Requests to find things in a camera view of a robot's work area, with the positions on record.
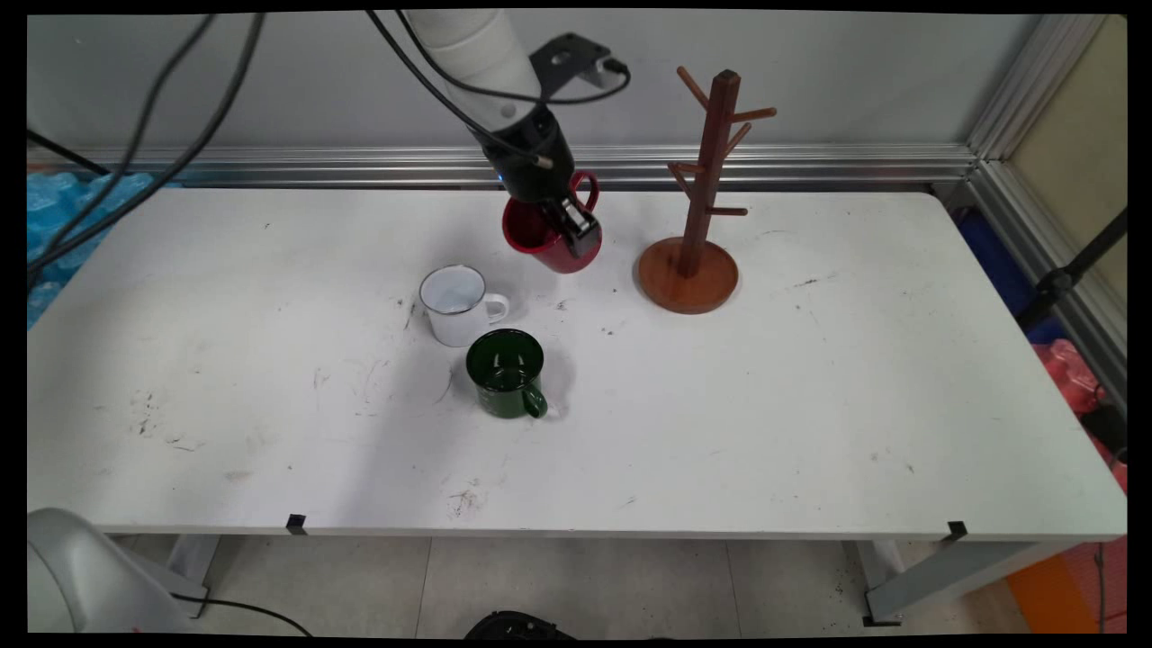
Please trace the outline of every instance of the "red mug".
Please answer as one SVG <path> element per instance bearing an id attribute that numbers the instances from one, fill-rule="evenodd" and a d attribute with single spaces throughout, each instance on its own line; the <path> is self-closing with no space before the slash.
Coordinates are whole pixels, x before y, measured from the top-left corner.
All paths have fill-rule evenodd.
<path id="1" fill-rule="evenodd" d="M 589 193 L 588 202 L 581 203 L 579 206 L 592 211 L 596 208 L 597 198 L 600 197 L 600 183 L 597 182 L 596 175 L 588 171 L 577 171 L 573 174 L 569 187 L 576 191 L 585 178 L 591 183 L 592 189 Z M 568 250 L 568 246 L 564 244 L 563 236 L 548 225 L 540 208 L 531 203 L 522 203 L 516 198 L 508 198 L 508 204 L 505 205 L 503 231 L 505 240 L 513 249 L 532 255 L 552 271 L 561 274 L 583 270 L 592 263 L 592 259 L 600 251 L 600 243 L 604 242 L 602 228 L 598 228 L 596 246 L 584 256 L 574 257 Z"/>

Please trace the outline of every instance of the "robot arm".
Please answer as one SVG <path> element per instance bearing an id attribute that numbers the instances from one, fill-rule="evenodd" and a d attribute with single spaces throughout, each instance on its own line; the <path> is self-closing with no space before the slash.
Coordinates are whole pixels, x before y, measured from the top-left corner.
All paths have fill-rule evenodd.
<path id="1" fill-rule="evenodd" d="M 606 47 L 575 33 L 554 38 L 529 56 L 503 9 L 411 9 L 406 15 L 431 61 L 462 84 L 548 99 L 575 76 L 605 86 L 627 73 Z M 482 95 L 452 83 L 446 91 L 499 141 L 551 161 L 551 166 L 533 163 L 488 135 L 471 131 L 508 193 L 538 204 L 573 256 L 594 247 L 600 226 L 569 187 L 575 163 L 547 104 Z"/>

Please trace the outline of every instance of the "mug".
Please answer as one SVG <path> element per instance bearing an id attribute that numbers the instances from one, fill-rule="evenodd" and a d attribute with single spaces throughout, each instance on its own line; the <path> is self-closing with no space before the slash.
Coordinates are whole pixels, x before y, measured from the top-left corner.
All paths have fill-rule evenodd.
<path id="1" fill-rule="evenodd" d="M 544 349 L 532 336 L 516 329 L 497 329 L 472 342 L 464 357 L 468 377 L 476 385 L 480 407 L 501 419 L 525 413 L 540 419 L 548 401 L 540 393 Z"/>
<path id="2" fill-rule="evenodd" d="M 484 277 L 467 265 L 433 270 L 420 284 L 420 301 L 429 311 L 432 334 L 450 347 L 467 347 L 508 315 L 508 297 L 485 292 Z"/>
<path id="3" fill-rule="evenodd" d="M 597 198 L 600 197 L 600 183 L 597 182 L 596 175 L 588 171 L 577 171 L 573 174 L 569 187 L 575 191 L 585 178 L 592 188 L 589 193 L 588 202 L 581 203 L 579 206 L 592 211 L 596 208 Z M 505 205 L 503 232 L 505 240 L 508 241 L 508 244 L 514 250 L 532 255 L 536 261 L 548 266 L 553 272 L 561 274 L 583 270 L 588 264 L 592 263 L 592 259 L 600 251 L 600 244 L 604 242 L 604 228 L 601 226 L 596 233 L 596 246 L 584 256 L 579 258 L 574 257 L 568 246 L 564 244 L 563 236 L 553 229 L 540 211 L 540 208 L 532 203 L 522 203 L 516 198 L 508 198 L 508 204 Z"/>

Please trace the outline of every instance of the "mug handle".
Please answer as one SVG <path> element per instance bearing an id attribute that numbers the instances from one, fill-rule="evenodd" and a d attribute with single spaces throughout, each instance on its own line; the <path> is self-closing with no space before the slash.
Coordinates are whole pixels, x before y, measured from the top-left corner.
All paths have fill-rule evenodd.
<path id="1" fill-rule="evenodd" d="M 524 398 L 524 409 L 528 410 L 528 415 L 532 419 L 544 419 L 544 415 L 548 413 L 548 401 L 544 399 L 540 390 L 536 389 L 536 385 L 528 384 L 524 385 L 521 394 Z"/>
<path id="2" fill-rule="evenodd" d="M 492 312 L 493 309 L 488 308 L 488 324 L 495 324 L 508 316 L 508 297 L 499 293 L 484 293 L 484 302 L 486 304 L 499 304 L 494 314 Z"/>
<path id="3" fill-rule="evenodd" d="M 592 189 L 588 194 L 586 203 L 582 203 L 577 197 L 576 204 L 581 208 L 584 208 L 588 211 L 592 211 L 593 209 L 596 209 L 597 198 L 600 197 L 600 182 L 597 181 L 596 174 L 592 173 L 591 171 L 577 171 L 576 173 L 573 174 L 573 179 L 568 183 L 568 186 L 571 188 L 573 196 L 575 197 L 576 189 L 579 187 L 579 183 L 583 182 L 585 178 L 588 179 L 589 183 L 592 184 Z"/>

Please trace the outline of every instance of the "wooden base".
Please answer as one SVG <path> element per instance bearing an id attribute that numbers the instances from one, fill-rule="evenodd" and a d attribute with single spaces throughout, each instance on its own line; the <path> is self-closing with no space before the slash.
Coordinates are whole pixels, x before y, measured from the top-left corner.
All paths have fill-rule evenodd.
<path id="1" fill-rule="evenodd" d="M 657 304 L 684 315 L 715 310 L 736 289 L 740 271 L 732 256 L 715 243 L 704 243 L 700 271 L 692 278 L 676 272 L 683 239 L 657 241 L 641 255 L 639 281 L 644 293 Z"/>

